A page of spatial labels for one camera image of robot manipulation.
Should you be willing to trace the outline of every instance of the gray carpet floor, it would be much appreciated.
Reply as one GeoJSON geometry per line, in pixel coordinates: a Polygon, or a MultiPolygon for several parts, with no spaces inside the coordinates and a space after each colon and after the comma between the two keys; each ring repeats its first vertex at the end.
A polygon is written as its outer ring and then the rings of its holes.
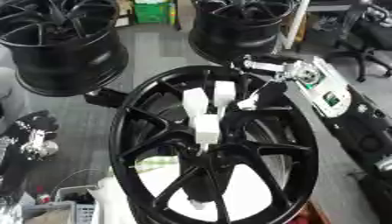
{"type": "MultiPolygon", "coordinates": [[[[197,56],[187,44],[187,27],[192,13],[185,13],[182,19],[185,31],[177,32],[164,25],[139,25],[119,30],[122,42],[129,50],[129,65],[122,77],[110,86],[129,92],[133,87],[155,74],[174,67],[186,65],[205,65],[207,61],[197,56]]],[[[305,57],[315,52],[303,53],[305,57]]],[[[13,67],[10,55],[0,50],[0,66],[13,67]]],[[[374,74],[365,83],[357,83],[354,76],[357,68],[351,60],[340,60],[337,68],[360,91],[367,93],[375,102],[392,115],[391,80],[379,78],[382,70],[369,65],[368,71],[374,74]]],[[[309,104],[292,87],[290,98],[308,116],[318,139],[320,149],[320,174],[317,187],[312,196],[333,224],[375,224],[377,219],[359,190],[356,182],[347,176],[357,170],[357,166],[340,148],[312,113],[309,104]]],[[[30,94],[31,105],[35,109],[50,109],[59,119],[61,130],[58,143],[60,152],[56,157],[45,161],[35,170],[28,181],[29,192],[43,186],[50,192],[62,179],[83,170],[64,186],[83,186],[95,184],[109,167],[108,133],[115,111],[88,105],[81,96],[70,98],[43,98],[30,94]]]]}

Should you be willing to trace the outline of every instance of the cable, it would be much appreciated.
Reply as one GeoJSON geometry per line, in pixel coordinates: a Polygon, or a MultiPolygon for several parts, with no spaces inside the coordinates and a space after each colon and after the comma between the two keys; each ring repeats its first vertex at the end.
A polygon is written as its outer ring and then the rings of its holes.
{"type": "Polygon", "coordinates": [[[84,169],[84,170],[80,170],[80,171],[76,171],[74,173],[72,173],[71,175],[69,175],[68,177],[64,178],[63,180],[61,180],[51,191],[50,193],[50,197],[53,197],[53,194],[56,192],[57,189],[59,189],[60,185],[63,184],[64,182],[66,182],[67,180],[69,180],[71,177],[73,177],[76,174],[82,173],[82,172],[102,172],[104,173],[104,171],[98,170],[98,169],[84,169]]]}

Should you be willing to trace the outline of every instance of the green box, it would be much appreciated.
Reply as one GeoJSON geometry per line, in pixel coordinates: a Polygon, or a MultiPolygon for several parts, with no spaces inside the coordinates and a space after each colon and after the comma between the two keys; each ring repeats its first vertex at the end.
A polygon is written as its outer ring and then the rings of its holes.
{"type": "Polygon", "coordinates": [[[169,3],[136,3],[135,13],[139,24],[167,24],[169,3]]]}

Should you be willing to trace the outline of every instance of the white foam block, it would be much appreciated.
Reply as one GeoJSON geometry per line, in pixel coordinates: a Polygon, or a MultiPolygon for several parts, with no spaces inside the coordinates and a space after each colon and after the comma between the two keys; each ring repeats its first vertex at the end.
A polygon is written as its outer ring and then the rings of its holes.
{"type": "Polygon", "coordinates": [[[226,107],[235,99],[235,83],[232,81],[217,80],[213,91],[213,105],[226,107]]]}
{"type": "Polygon", "coordinates": [[[188,89],[183,93],[182,105],[190,118],[204,115],[208,108],[208,96],[201,87],[188,89]]]}
{"type": "Polygon", "coordinates": [[[194,118],[197,144],[217,144],[221,134],[217,115],[198,115],[194,118]]]}

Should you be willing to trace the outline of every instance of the chair wheel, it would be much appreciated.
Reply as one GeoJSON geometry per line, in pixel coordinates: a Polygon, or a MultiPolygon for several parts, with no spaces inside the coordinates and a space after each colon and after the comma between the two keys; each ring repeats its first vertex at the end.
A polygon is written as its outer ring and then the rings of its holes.
{"type": "Polygon", "coordinates": [[[388,70],[385,74],[384,77],[385,78],[390,78],[392,76],[392,70],[388,70]]]}
{"type": "Polygon", "coordinates": [[[357,79],[358,82],[364,82],[365,80],[366,80],[365,77],[359,77],[359,78],[357,79]]]}

